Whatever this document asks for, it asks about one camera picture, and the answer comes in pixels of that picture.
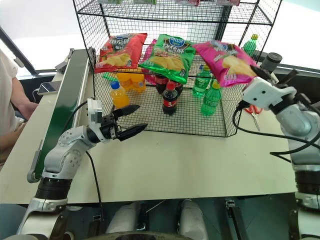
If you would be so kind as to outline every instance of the plastic bottle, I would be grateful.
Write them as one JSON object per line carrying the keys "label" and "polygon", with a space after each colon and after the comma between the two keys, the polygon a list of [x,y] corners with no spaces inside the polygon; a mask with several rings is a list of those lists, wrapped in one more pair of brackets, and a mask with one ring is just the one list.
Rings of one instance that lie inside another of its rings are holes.
{"label": "plastic bottle", "polygon": [[210,68],[208,65],[204,65],[203,70],[196,75],[194,86],[192,89],[192,95],[196,98],[202,97],[211,80]]}
{"label": "plastic bottle", "polygon": [[180,94],[182,93],[182,90],[184,89],[184,86],[180,82],[177,82],[177,81],[172,81],[172,82],[174,83],[175,90],[177,91],[178,97],[179,97]]}
{"label": "plastic bottle", "polygon": [[166,90],[169,79],[163,75],[155,74],[155,88],[159,94],[162,94]]}
{"label": "plastic bottle", "polygon": [[126,90],[120,86],[119,82],[110,82],[112,90],[110,91],[110,96],[112,97],[113,104],[116,109],[123,108],[130,103],[130,99],[126,93]]}
{"label": "plastic bottle", "polygon": [[133,87],[131,82],[131,74],[129,72],[117,72],[116,76],[124,90],[129,92]]}
{"label": "plastic bottle", "polygon": [[243,46],[243,50],[250,57],[253,56],[253,54],[255,53],[255,50],[257,48],[257,39],[258,39],[258,34],[252,34],[251,39],[249,41],[247,41]]}
{"label": "plastic bottle", "polygon": [[221,99],[220,85],[217,80],[212,81],[212,85],[208,91],[205,92],[201,112],[205,116],[211,116],[216,112],[217,105]]}
{"label": "plastic bottle", "polygon": [[166,85],[166,90],[163,91],[163,113],[172,115],[177,110],[178,92],[175,89],[175,83],[169,81]]}
{"label": "plastic bottle", "polygon": [[142,74],[141,68],[138,68],[138,72],[140,73],[131,73],[131,82],[133,90],[137,91],[138,93],[142,93],[146,90],[146,81],[145,75]]}

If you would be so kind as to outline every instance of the wire mesh basket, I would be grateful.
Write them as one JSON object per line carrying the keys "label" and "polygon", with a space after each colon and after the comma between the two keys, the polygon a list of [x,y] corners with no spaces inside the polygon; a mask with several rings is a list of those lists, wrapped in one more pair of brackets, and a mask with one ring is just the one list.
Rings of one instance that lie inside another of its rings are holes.
{"label": "wire mesh basket", "polygon": [[[121,4],[101,4],[97,0],[73,0],[76,16],[91,67],[99,56],[96,54],[110,36],[126,33],[147,33],[142,56],[159,34],[181,37],[193,43],[212,39],[233,43],[243,47],[258,34],[254,58],[258,61],[274,25],[282,0],[246,0],[239,6],[218,5],[216,0],[201,0],[199,6],[186,6],[175,0],[157,0],[156,5],[134,4],[123,0]],[[162,110],[162,96],[152,84],[147,84],[142,93],[130,91],[131,104],[140,108],[133,114],[119,119],[122,127],[148,123],[146,130],[193,134],[215,137],[229,137],[236,134],[232,115],[241,100],[243,85],[221,89],[222,99],[212,116],[201,114],[203,100],[192,96],[192,87],[204,61],[194,57],[187,84],[178,99],[177,111],[172,116]],[[95,73],[93,79],[94,97],[101,100],[103,114],[113,108],[109,96],[110,82],[104,73]]]}

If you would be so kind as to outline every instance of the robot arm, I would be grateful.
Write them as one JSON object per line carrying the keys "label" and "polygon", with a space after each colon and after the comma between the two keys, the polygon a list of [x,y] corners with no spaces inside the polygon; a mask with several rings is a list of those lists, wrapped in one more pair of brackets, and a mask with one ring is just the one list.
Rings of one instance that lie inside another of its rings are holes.
{"label": "robot arm", "polygon": [[[258,74],[243,90],[242,99],[252,105],[271,110],[281,124],[286,136],[305,141],[316,140],[319,145],[320,116],[310,111],[303,95],[296,96],[296,89],[285,84],[271,84],[259,70]],[[290,239],[320,239],[320,149],[288,139],[292,167],[295,173],[298,209],[290,213]]]}
{"label": "robot arm", "polygon": [[50,239],[63,234],[66,219],[61,212],[67,205],[71,182],[85,152],[99,142],[131,138],[147,126],[137,124],[122,131],[117,124],[118,118],[135,112],[138,105],[114,110],[106,116],[102,116],[100,101],[89,98],[87,105],[88,126],[65,131],[56,146],[46,155],[38,189],[18,228],[18,235],[37,233]]}

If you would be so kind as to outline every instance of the scissors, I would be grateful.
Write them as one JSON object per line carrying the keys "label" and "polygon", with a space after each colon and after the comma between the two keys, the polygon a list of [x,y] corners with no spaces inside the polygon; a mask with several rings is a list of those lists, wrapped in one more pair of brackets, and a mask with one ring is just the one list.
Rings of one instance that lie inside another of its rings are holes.
{"label": "scissors", "polygon": [[258,109],[257,106],[255,105],[250,105],[249,108],[245,108],[244,109],[248,114],[251,114],[251,116],[253,117],[254,120],[254,124],[256,126],[256,129],[258,129],[258,131],[260,131],[260,127],[258,125],[258,115],[262,112],[262,108]]}

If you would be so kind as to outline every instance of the red bottle cap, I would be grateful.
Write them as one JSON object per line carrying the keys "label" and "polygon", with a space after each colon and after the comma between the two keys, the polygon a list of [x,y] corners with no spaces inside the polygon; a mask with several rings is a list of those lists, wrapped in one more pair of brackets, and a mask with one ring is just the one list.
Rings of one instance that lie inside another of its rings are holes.
{"label": "red bottle cap", "polygon": [[168,90],[174,90],[176,88],[176,85],[173,81],[169,81],[167,84],[166,84],[166,89]]}

